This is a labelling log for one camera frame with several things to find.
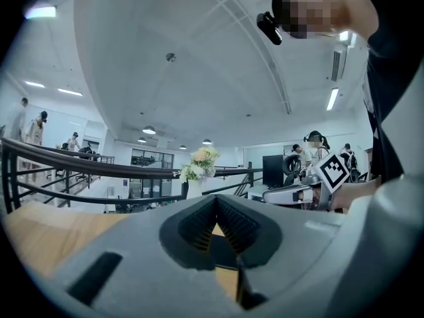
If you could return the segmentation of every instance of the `black slot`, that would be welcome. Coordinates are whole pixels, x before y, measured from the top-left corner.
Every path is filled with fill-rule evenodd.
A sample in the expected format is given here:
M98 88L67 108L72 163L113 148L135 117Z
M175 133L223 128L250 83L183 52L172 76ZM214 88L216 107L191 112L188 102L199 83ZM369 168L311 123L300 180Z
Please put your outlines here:
M90 306L122 258L120 254L114 252L103 253L69 288L68 293Z

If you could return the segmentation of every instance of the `fluorescent light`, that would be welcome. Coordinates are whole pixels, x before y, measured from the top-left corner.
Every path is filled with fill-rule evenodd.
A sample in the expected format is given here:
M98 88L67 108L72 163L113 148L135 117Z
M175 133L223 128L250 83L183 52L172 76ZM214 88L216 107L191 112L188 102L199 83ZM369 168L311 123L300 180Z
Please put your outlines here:
M146 126L143 129L143 132L144 133L147 133L147 134L156 134L156 131L155 131L155 129L152 126Z
M336 101L337 98L337 93L339 92L338 88L333 88L331 90L331 97L330 97L330 101L329 101L329 105L327 106L327 110L330 111L333 106L334 106L334 102Z
M82 94L80 92L66 91L66 89L60 89L60 88L58 88L58 91L64 92L64 93L69 93L69 94L74 94L74 95L79 95L80 97L82 97Z
M56 16L56 8L55 6L49 7L35 7L30 9L25 14L25 18L33 19L33 18L54 18Z
M42 85L41 83L35 83L35 82L31 82L31 81L26 81L25 82L27 85L30 85L30 86L37 86L37 87L42 87L42 88L44 88L44 85Z
M340 39L340 41L348 40L349 39L349 31L346 30L344 32L341 32L340 35L339 35L339 39Z

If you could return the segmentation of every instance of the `computer monitor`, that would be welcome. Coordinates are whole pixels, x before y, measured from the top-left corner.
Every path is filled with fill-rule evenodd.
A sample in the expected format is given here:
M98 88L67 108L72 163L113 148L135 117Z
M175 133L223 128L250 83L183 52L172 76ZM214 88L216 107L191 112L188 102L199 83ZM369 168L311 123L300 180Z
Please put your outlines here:
M279 154L276 156L262 157L263 184L268 186L282 187L284 184L283 161L285 156Z

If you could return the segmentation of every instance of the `desk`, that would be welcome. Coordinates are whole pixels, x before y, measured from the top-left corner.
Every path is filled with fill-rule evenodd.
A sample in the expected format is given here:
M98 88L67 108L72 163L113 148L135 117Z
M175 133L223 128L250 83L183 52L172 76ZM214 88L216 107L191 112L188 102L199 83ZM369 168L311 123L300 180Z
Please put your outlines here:
M247 199L252 200L253 197L261 197L264 192L269 191L267 185L255 185L247 190Z
M59 263L128 216L74 212L31 201L3 218L3 226L22 263L49 277ZM213 234L224 235L218 226ZM218 283L235 299L237 271L215 271Z

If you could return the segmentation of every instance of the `black shirt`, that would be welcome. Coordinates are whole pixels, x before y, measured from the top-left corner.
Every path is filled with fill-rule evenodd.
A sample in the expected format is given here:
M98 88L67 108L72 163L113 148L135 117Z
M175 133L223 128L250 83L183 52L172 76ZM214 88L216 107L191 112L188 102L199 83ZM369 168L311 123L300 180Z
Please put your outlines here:
M383 181L399 177L402 167L382 130L382 123L401 99L424 54L419 0L371 0L378 30L368 39L367 78L372 105L367 105L374 138L372 171Z

